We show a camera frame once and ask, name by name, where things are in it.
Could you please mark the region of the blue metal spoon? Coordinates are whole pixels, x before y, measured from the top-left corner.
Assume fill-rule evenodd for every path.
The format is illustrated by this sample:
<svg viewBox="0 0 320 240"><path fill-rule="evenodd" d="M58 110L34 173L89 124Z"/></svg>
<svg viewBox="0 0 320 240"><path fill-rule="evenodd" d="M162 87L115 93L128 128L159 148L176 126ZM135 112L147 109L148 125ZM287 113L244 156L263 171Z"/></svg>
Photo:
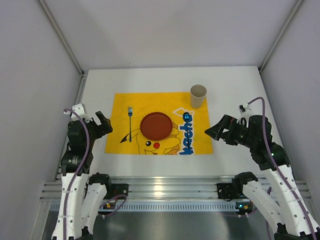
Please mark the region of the blue metal spoon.
<svg viewBox="0 0 320 240"><path fill-rule="evenodd" d="M186 144L185 145L185 148L184 148L184 151L185 149L187 149L189 151L188 155L192 154L192 147L191 147L191 143L192 143L192 136L193 136L193 133L191 132L191 130L193 129L192 128L192 115L189 113L189 112L185 112L183 115L183 120L184 120L184 125L183 125L183 130L185 131L184 133L184 138L186 139Z"/></svg>

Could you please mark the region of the yellow Pikachu placemat cloth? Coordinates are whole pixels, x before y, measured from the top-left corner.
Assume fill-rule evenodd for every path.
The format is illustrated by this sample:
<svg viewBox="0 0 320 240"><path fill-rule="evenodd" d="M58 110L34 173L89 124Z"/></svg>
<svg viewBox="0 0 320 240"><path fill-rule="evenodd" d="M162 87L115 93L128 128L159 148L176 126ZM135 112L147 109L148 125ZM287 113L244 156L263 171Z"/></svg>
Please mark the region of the yellow Pikachu placemat cloth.
<svg viewBox="0 0 320 240"><path fill-rule="evenodd" d="M205 130L208 104L190 105L189 92L117 93L105 153L128 155L210 155L214 149Z"/></svg>

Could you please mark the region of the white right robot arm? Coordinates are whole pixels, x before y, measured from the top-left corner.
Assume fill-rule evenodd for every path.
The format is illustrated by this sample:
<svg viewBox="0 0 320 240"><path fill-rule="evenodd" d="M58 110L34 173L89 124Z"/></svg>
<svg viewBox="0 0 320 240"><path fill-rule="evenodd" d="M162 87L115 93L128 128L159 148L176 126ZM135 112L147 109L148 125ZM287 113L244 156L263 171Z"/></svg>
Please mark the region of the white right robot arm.
<svg viewBox="0 0 320 240"><path fill-rule="evenodd" d="M252 115L248 121L224 115L214 126L205 130L213 140L227 145L242 145L268 180L271 195L263 189L252 172L234 176L237 191L256 206L263 215L276 240L318 240L320 225L316 222L297 187L286 152L273 142L272 126L268 118Z"/></svg>

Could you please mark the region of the beige paper cup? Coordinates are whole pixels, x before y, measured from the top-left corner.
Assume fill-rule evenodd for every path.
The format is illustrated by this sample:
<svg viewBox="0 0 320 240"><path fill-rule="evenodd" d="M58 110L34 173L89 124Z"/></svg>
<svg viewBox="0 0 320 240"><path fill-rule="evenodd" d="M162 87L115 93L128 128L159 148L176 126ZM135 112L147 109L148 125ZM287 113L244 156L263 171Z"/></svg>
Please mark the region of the beige paper cup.
<svg viewBox="0 0 320 240"><path fill-rule="evenodd" d="M200 84L193 85L190 88L190 105L194 109L202 106L207 94L207 89Z"/></svg>

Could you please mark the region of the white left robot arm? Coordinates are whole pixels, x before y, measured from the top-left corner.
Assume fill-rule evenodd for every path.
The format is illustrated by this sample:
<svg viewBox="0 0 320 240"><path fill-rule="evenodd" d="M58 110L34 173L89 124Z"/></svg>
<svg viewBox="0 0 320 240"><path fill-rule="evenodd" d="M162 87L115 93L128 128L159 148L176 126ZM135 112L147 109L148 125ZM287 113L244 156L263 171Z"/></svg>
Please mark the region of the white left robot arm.
<svg viewBox="0 0 320 240"><path fill-rule="evenodd" d="M97 124L86 106L78 103L64 109L70 116L67 125L67 149L60 161L61 198L53 240L91 240L103 198L111 186L107 174L90 175L95 141L111 133L111 121L96 112Z"/></svg>

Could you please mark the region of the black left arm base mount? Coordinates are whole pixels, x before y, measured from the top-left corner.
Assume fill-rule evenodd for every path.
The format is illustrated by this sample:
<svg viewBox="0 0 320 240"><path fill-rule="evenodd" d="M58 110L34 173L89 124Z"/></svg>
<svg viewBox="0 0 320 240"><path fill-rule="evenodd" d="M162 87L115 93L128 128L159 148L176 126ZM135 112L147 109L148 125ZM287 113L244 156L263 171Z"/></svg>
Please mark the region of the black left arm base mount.
<svg viewBox="0 0 320 240"><path fill-rule="evenodd" d="M118 197L119 200L124 200L128 196L129 185L127 183L113 183L109 192L109 199Z"/></svg>

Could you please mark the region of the blue metal fork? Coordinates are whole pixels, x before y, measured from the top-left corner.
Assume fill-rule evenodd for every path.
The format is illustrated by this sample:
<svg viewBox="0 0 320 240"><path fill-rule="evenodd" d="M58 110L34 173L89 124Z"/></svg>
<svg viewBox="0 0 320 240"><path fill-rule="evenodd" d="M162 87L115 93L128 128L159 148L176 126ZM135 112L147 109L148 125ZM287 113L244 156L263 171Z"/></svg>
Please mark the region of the blue metal fork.
<svg viewBox="0 0 320 240"><path fill-rule="evenodd" d="M129 117L129 141L132 142L132 116L133 109L131 106L128 107L128 117Z"/></svg>

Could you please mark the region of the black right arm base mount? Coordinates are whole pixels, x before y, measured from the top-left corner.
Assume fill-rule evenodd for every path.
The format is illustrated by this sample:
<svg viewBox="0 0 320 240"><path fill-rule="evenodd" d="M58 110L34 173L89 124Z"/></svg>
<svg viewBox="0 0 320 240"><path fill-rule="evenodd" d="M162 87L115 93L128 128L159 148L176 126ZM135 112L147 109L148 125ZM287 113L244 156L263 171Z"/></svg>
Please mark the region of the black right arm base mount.
<svg viewBox="0 0 320 240"><path fill-rule="evenodd" d="M240 198L238 190L232 183L217 183L217 195L218 199L230 202Z"/></svg>

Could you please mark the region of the red-brown round plate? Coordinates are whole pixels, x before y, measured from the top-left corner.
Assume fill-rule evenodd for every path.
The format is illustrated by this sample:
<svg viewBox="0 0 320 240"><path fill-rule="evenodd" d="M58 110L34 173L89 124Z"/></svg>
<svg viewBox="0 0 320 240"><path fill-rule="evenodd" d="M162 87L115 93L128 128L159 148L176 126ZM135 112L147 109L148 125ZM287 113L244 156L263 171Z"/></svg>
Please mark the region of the red-brown round plate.
<svg viewBox="0 0 320 240"><path fill-rule="evenodd" d="M140 122L142 135L152 141L164 140L171 134L172 129L172 120L162 112L149 113Z"/></svg>

